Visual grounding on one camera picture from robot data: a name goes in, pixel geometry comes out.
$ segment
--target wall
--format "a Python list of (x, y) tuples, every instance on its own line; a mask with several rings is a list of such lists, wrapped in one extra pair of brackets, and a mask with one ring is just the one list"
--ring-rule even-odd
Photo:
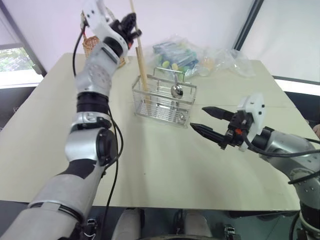
[[(83, 0), (3, 0), (22, 34), (46, 68), (72, 52), (80, 32)], [(130, 10), (129, 0), (105, 1), (115, 16)], [(232, 48), (253, 0), (134, 0), (144, 46), (173, 34), (199, 46)]]
[(241, 50), (272, 75), (320, 82), (319, 13), (319, 0), (265, 0)]
[(17, 44), (19, 38), (11, 28), (4, 13), (0, 10), (0, 45)]

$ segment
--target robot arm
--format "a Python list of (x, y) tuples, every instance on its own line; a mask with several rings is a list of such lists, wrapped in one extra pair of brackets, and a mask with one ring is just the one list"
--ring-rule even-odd
[(105, 171), (119, 157), (114, 124), (109, 115), (111, 79), (119, 57), (125, 56), (133, 39), (136, 14), (110, 25), (102, 1), (88, 1), (84, 7), (86, 25), (99, 37), (82, 72), (75, 76), (77, 106), (65, 145), (68, 168), (51, 178), (22, 211), (2, 240), (79, 239), (96, 191)]
[(283, 172), (300, 199), (304, 234), (308, 239), (319, 239), (320, 150), (315, 150), (305, 138), (262, 128), (265, 105), (261, 94), (244, 98), (236, 113), (218, 107), (204, 107), (203, 110), (215, 118), (229, 121), (226, 134), (197, 123), (191, 123), (192, 128), (223, 150), (227, 145), (239, 146), (241, 151), (249, 149)]

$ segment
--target white table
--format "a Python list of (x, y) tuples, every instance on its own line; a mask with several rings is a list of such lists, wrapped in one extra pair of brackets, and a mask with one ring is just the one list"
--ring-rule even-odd
[[(84, 65), (77, 55), (76, 68)], [(76, 112), (72, 55), (65, 54), (0, 133), (0, 200), (29, 202), (45, 182), (68, 165), (64, 147)], [(210, 117), (203, 106), (235, 111), (242, 96), (264, 94), (265, 125), (285, 133), (316, 138), (293, 103), (260, 61), (256, 77), (224, 71), (195, 77), (197, 96), (190, 121), (225, 133), (228, 123)], [(237, 211), (298, 210), (288, 179), (253, 152), (228, 146), (225, 151), (191, 127), (180, 128), (135, 116), (132, 83), (135, 59), (113, 77), (110, 107), (124, 136), (119, 174), (111, 206), (216, 209)], [(106, 204), (115, 167), (103, 177), (94, 205)]]

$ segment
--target plastic bag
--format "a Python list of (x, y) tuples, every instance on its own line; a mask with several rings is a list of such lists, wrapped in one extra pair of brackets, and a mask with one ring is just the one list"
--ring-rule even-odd
[(183, 72), (184, 79), (195, 75), (208, 76), (214, 68), (213, 59), (206, 56), (204, 49), (176, 35), (154, 44), (144, 52), (149, 66)]
[(206, 77), (226, 69), (243, 77), (255, 76), (251, 62), (242, 52), (200, 48), (177, 35), (147, 47), (144, 52), (147, 65), (183, 72), (184, 79), (196, 75)]
[(254, 77), (255, 71), (250, 60), (235, 49), (217, 49), (212, 53), (214, 71), (229, 69), (242, 77)]

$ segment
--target wire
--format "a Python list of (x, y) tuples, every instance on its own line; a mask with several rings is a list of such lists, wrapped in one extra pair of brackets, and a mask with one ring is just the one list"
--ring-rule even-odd
[(91, 234), (91, 235), (88, 235), (86, 234), (85, 232), (83, 233), (87, 238), (91, 238), (91, 240), (94, 240), (96, 238), (96, 234)]
[[(111, 187), (111, 191), (110, 191), (110, 194), (109, 194), (109, 197), (108, 197), (108, 201), (106, 203), (106, 206), (105, 206), (105, 210), (104, 210), (104, 214), (103, 214), (103, 219), (102, 219), (102, 224), (101, 224), (101, 232), (104, 233), (104, 227), (105, 227), (105, 221), (107, 219), (107, 215), (108, 215), (108, 210), (109, 210), (109, 206), (110, 206), (110, 202), (111, 202), (111, 198), (112, 198), (112, 195), (114, 193), (114, 190), (115, 190), (115, 186), (116, 186), (116, 183), (117, 183), (117, 178), (118, 178), (118, 169), (119, 169), (119, 157), (123, 151), (123, 148), (124, 148), (124, 139), (123, 139), (123, 136), (122, 136), (122, 133), (118, 127), (118, 125), (116, 124), (116, 122), (114, 121), (113, 117), (112, 117), (112, 113), (111, 113), (111, 110), (109, 108), (109, 115), (110, 115), (110, 119), (111, 119), (111, 122), (113, 124), (113, 129), (114, 129), (114, 135), (115, 135), (115, 140), (116, 140), (116, 152), (118, 153), (117, 156), (110, 162), (110, 164), (105, 168), (105, 171), (114, 164), (115, 162), (115, 175), (114, 175), (114, 180), (113, 180), (113, 184), (112, 184), (112, 187)], [(121, 141), (121, 148), (120, 148), (120, 152), (119, 151), (119, 147), (118, 147), (118, 137), (117, 137), (117, 130), (118, 130), (118, 133), (119, 133), (119, 136), (120, 136), (120, 141)]]
[(306, 138), (306, 140), (308, 140), (309, 142), (312, 142), (312, 143), (320, 144), (320, 141), (318, 141), (318, 140), (314, 140), (311, 138)]
[(179, 209), (173, 215), (172, 220), (172, 234), (178, 235), (184, 232), (184, 212), (182, 209)]
[(298, 218), (299, 218), (299, 213), (300, 212), (298, 211), (292, 220), (292, 223), (290, 226), (290, 231), (289, 231), (289, 240), (294, 240), (294, 230), (295, 230)]
[(289, 181), (288, 184), (298, 184), (298, 183), (301, 183), (303, 181), (306, 181), (306, 180), (309, 180), (309, 179), (313, 179), (313, 178), (317, 177), (318, 175), (320, 175), (320, 171), (316, 171), (316, 172), (314, 172), (314, 173), (312, 173), (310, 175), (303, 176), (303, 177), (300, 177), (298, 179)]
[(248, 145), (249, 149), (252, 150), (253, 152), (257, 154), (261, 154), (267, 157), (275, 157), (275, 158), (294, 158), (294, 157), (299, 157), (299, 156), (304, 156), (308, 154), (317, 154), (320, 153), (320, 149), (316, 150), (309, 150), (309, 151), (301, 151), (301, 152), (294, 152), (294, 153), (276, 153), (276, 152), (267, 152), (264, 150), (261, 150), (260, 148), (257, 148), (254, 146), (248, 139), (247, 136), (247, 130), (241, 129), (242, 130), (242, 137), (244, 142)]
[(75, 77), (77, 74), (76, 74), (76, 64), (75, 64), (75, 61), (76, 61), (76, 52), (77, 52), (77, 48), (78, 48), (78, 45), (80, 43), (80, 39), (82, 37), (82, 35), (85, 33), (85, 30), (86, 30), (86, 25), (83, 24), (83, 27), (81, 29), (81, 33), (80, 35), (78, 36), (78, 39), (76, 40), (76, 43), (75, 43), (75, 46), (74, 46), (74, 50), (73, 50), (73, 55), (72, 55), (72, 70), (73, 70), (73, 76)]

